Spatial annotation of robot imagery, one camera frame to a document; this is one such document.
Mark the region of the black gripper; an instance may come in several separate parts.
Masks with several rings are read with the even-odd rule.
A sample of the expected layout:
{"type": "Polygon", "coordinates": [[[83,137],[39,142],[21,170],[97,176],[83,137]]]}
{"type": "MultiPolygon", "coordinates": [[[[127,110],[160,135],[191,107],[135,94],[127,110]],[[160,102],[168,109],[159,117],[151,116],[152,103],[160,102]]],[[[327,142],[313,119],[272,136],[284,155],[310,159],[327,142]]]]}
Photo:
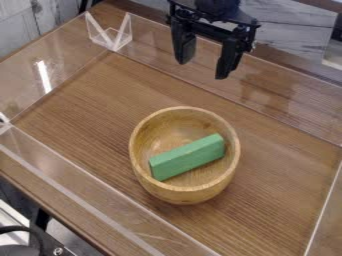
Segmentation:
{"type": "Polygon", "coordinates": [[[175,59],[186,64],[195,55],[194,33],[222,41],[216,79],[226,79],[238,67],[243,51],[254,47],[259,21],[240,10],[240,0],[167,0],[175,59]]]}

